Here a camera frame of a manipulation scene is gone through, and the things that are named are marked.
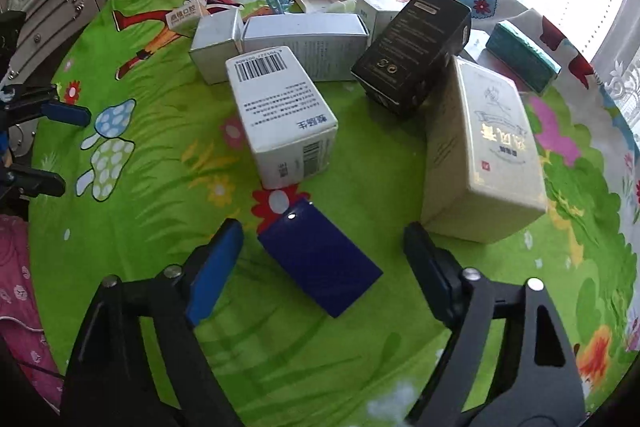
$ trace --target screw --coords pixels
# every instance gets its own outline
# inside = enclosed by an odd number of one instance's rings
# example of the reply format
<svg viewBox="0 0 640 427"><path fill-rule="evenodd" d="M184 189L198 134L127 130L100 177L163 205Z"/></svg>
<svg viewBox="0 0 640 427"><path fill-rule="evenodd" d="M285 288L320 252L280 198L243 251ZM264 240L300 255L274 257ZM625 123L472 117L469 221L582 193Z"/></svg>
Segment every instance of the screw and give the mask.
<svg viewBox="0 0 640 427"><path fill-rule="evenodd" d="M545 288L545 283L543 283L540 279L532 277L531 279L527 280L527 286L534 292L539 292Z"/></svg>
<svg viewBox="0 0 640 427"><path fill-rule="evenodd" d="M108 275L104 279L102 279L102 286L105 288L113 288L116 284L118 284L118 276L117 275Z"/></svg>
<svg viewBox="0 0 640 427"><path fill-rule="evenodd" d="M462 270L462 277L464 277L468 281L477 281L482 276L480 275L480 272L475 268L465 268Z"/></svg>
<svg viewBox="0 0 640 427"><path fill-rule="evenodd" d="M170 264L164 270L162 270L167 279L175 279L176 277L180 277L182 275L182 266L179 264Z"/></svg>

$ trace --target dark blue box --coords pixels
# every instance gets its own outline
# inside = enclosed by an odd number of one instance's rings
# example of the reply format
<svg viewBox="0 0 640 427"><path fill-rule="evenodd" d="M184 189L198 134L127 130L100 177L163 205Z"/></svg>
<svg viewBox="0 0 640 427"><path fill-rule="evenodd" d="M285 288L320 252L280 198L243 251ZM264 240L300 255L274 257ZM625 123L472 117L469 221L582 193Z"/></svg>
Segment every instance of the dark blue box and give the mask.
<svg viewBox="0 0 640 427"><path fill-rule="evenodd" d="M351 306L382 275L369 257L306 200L290 207L258 240L332 317Z"/></svg>

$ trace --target black box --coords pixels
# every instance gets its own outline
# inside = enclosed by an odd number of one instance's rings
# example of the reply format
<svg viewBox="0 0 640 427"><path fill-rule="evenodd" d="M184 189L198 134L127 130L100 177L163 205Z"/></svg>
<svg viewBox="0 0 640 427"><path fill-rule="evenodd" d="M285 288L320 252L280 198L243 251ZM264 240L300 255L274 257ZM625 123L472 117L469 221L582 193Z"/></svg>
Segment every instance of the black box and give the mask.
<svg viewBox="0 0 640 427"><path fill-rule="evenodd" d="M367 95L394 113L415 110L469 40L471 10L456 0L410 0L358 59Z"/></svg>

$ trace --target beige box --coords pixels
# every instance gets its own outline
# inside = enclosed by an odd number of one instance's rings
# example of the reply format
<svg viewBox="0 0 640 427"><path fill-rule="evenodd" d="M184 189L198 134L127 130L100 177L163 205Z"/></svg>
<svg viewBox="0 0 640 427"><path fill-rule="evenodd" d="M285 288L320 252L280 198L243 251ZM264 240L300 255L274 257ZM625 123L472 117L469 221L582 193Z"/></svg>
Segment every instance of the beige box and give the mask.
<svg viewBox="0 0 640 427"><path fill-rule="evenodd" d="M369 42L376 40L410 0L356 0L356 13L369 30Z"/></svg>
<svg viewBox="0 0 640 427"><path fill-rule="evenodd" d="M209 12L199 2L187 2L166 15L166 25L172 32L192 38L200 19L207 15Z"/></svg>
<svg viewBox="0 0 640 427"><path fill-rule="evenodd" d="M546 212L536 144L510 79L452 58L431 106L425 229L493 243Z"/></svg>
<svg viewBox="0 0 640 427"><path fill-rule="evenodd" d="M207 84L226 82L225 62L242 53L243 29L240 11L235 7L200 20L189 54Z"/></svg>
<svg viewBox="0 0 640 427"><path fill-rule="evenodd" d="M311 80L353 80L351 67L367 49L369 33L353 13L301 13L251 17L242 49L291 49Z"/></svg>
<svg viewBox="0 0 640 427"><path fill-rule="evenodd" d="M264 188L327 167L338 121L289 48L240 55L226 71Z"/></svg>

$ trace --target teal box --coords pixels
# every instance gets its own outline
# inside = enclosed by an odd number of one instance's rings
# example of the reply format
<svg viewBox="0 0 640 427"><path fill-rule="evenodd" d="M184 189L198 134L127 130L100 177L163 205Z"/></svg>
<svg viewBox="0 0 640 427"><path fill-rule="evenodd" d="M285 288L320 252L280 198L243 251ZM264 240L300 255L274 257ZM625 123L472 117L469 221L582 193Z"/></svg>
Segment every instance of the teal box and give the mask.
<svg viewBox="0 0 640 427"><path fill-rule="evenodd" d="M486 48L537 94L542 94L561 70L555 60L509 21L495 25Z"/></svg>

